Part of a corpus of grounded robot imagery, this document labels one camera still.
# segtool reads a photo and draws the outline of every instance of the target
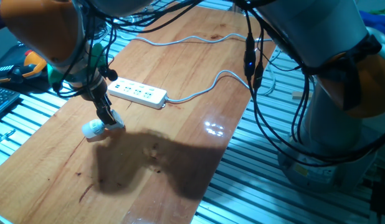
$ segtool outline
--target wood grain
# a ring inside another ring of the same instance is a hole
[[[258,36],[258,23],[253,27]],[[242,15],[196,7],[142,36],[170,42],[190,35],[215,40],[233,32],[246,35]],[[265,44],[267,56],[274,47]],[[209,87],[223,69],[244,78],[244,50],[239,39],[167,47],[134,40],[112,68],[178,99]],[[72,98],[0,166],[2,216],[14,224],[191,221],[250,99],[248,90],[225,75],[211,92],[161,110],[110,99],[126,130],[87,141],[80,128],[96,119],[94,105]]]

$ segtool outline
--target power outlet socket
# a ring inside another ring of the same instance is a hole
[[[126,78],[118,78],[108,87],[111,95],[151,108],[160,109],[165,104],[167,92]]]

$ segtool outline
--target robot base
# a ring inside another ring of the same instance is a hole
[[[371,141],[370,139],[376,138],[377,136],[374,131],[363,128],[362,137],[355,148],[361,148],[367,145]],[[309,151],[307,147],[302,146],[299,142],[295,142],[292,137],[289,137],[288,141],[303,151]],[[284,145],[281,148],[299,161],[309,164],[323,164],[323,162],[300,154],[288,146]],[[331,192],[336,190],[350,192],[361,183],[364,174],[373,164],[376,156],[376,153],[372,153],[356,162],[331,167],[309,167],[301,165],[280,153],[278,155],[278,163],[285,176],[299,187],[313,192]]]

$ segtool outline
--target white cable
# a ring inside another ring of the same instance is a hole
[[[274,77],[273,71],[271,71],[271,69],[269,69],[269,70],[270,70],[270,73],[271,73],[272,76],[273,76],[273,84],[272,84],[272,87],[271,87],[267,92],[265,92],[265,93],[258,93],[258,95],[261,95],[261,96],[267,96],[267,95],[271,94],[271,93],[274,91],[274,87],[275,87],[275,77]],[[199,95],[202,95],[202,94],[204,94],[204,93],[207,93],[207,92],[211,91],[211,90],[216,86],[216,83],[217,83],[217,81],[219,80],[220,75],[221,75],[222,73],[225,73],[225,72],[230,73],[231,75],[233,75],[239,82],[241,82],[241,84],[243,84],[243,85],[249,90],[248,84],[246,84],[246,83],[243,81],[243,79],[241,79],[237,74],[235,74],[234,72],[229,71],[229,70],[223,70],[223,71],[220,71],[220,72],[216,75],[215,80],[214,80],[212,86],[209,87],[208,89],[206,89],[206,90],[204,90],[204,91],[200,91],[200,92],[198,92],[198,93],[194,93],[194,94],[192,94],[191,96],[185,97],[185,98],[180,99],[180,100],[172,100],[172,99],[170,99],[170,98],[167,98],[166,101],[168,101],[168,102],[170,102],[170,103],[182,103],[182,102],[188,101],[188,100],[190,100],[190,99],[192,99],[192,98],[194,98],[194,97],[196,97],[196,96],[199,96]]]
[[[188,39],[198,39],[198,40],[201,40],[201,41],[203,41],[203,42],[207,42],[207,43],[209,43],[209,44],[216,44],[216,43],[222,42],[223,40],[226,40],[227,38],[229,38],[229,37],[231,37],[231,36],[237,36],[237,37],[240,37],[240,38],[242,38],[242,39],[244,39],[244,40],[246,39],[246,37],[244,37],[243,35],[240,35],[240,34],[229,34],[229,35],[227,35],[227,36],[225,36],[225,37],[223,37],[223,38],[221,38],[221,39],[219,39],[219,40],[206,40],[206,39],[203,39],[203,38],[201,38],[201,37],[190,36],[190,37],[186,37],[186,38],[184,38],[184,39],[177,40],[177,41],[174,41],[174,42],[169,42],[169,43],[163,43],[163,44],[161,44],[161,43],[154,43],[154,42],[152,42],[152,41],[150,41],[150,40],[148,40],[148,39],[146,39],[146,38],[144,38],[144,37],[132,37],[132,38],[126,38],[126,37],[123,37],[122,35],[118,35],[118,37],[120,37],[120,38],[123,39],[123,40],[129,40],[129,41],[132,41],[132,40],[142,40],[142,41],[145,41],[145,42],[147,42],[147,43],[149,43],[149,44],[151,44],[151,45],[154,45],[154,46],[168,46],[168,45],[172,45],[172,44],[179,44],[179,43],[184,42],[184,41],[186,41],[186,40],[188,40]],[[272,39],[264,39],[263,41],[264,41],[264,42],[266,42],[266,41],[272,41]]]
[[[150,41],[150,40],[148,40],[148,39],[146,39],[146,38],[144,38],[144,37],[132,37],[132,38],[126,38],[126,37],[123,37],[122,35],[118,35],[118,37],[120,37],[120,38],[123,39],[123,40],[129,40],[129,41],[132,41],[132,40],[142,40],[142,41],[145,41],[145,42],[147,42],[147,43],[149,43],[149,44],[151,44],[151,45],[153,45],[153,46],[168,46],[168,45],[173,45],[173,44],[179,44],[179,43],[184,42],[184,41],[186,41],[186,40],[188,40],[188,39],[198,39],[198,40],[201,40],[201,41],[203,41],[203,42],[210,43],[210,44],[216,44],[216,43],[222,42],[223,40],[226,40],[227,38],[229,38],[229,37],[231,37],[231,36],[237,36],[237,37],[240,37],[240,38],[246,40],[246,37],[244,37],[243,35],[240,35],[240,34],[229,34],[229,35],[227,35],[227,36],[225,36],[225,37],[223,37],[223,38],[221,38],[221,39],[219,39],[219,40],[206,40],[206,39],[203,39],[203,38],[201,38],[201,37],[190,36],[190,37],[186,37],[186,38],[184,38],[184,39],[177,40],[177,41],[174,41],[174,42],[169,42],[169,43],[163,43],[163,44],[161,44],[161,43],[154,43],[154,42],[152,42],[152,41]],[[272,39],[264,39],[263,41],[264,41],[264,42],[266,42],[266,41],[272,41]],[[275,59],[280,55],[280,53],[281,53],[281,51],[278,52],[277,56],[274,57],[274,58],[271,60],[271,62],[272,62],[273,60],[275,60]],[[273,76],[272,87],[270,87],[270,89],[269,89],[267,92],[265,92],[265,93],[258,93],[258,95],[261,95],[261,96],[267,96],[267,95],[271,94],[271,93],[274,91],[275,83],[276,83],[276,81],[275,81],[275,76],[274,76],[273,71],[272,71],[270,68],[269,68],[269,70],[270,70],[270,74]],[[243,81],[237,74],[235,74],[235,73],[232,72],[232,71],[223,70],[223,71],[219,72],[219,73],[216,75],[215,80],[214,80],[212,86],[209,87],[208,89],[206,89],[206,90],[204,90],[204,91],[200,91],[200,92],[195,93],[195,94],[192,94],[191,96],[185,97],[185,98],[180,99],[180,100],[172,100],[172,99],[170,99],[170,98],[167,98],[166,101],[171,102],[171,103],[182,103],[182,102],[187,101],[187,100],[190,100],[190,99],[192,99],[192,98],[194,98],[194,97],[196,97],[196,96],[199,96],[199,95],[202,95],[202,94],[204,94],[204,93],[207,93],[207,92],[211,91],[211,90],[216,86],[216,83],[217,83],[217,81],[218,81],[220,75],[221,75],[222,73],[224,73],[224,72],[230,73],[231,75],[233,75],[234,77],[236,77],[236,79],[237,79],[238,81],[240,81],[241,84],[243,84],[247,89],[249,89],[248,85],[247,85],[247,84],[246,84],[246,83],[245,83],[245,82],[244,82],[244,81]]]

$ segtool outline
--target keyboard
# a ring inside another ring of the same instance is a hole
[[[19,93],[0,88],[0,113],[19,98]]]

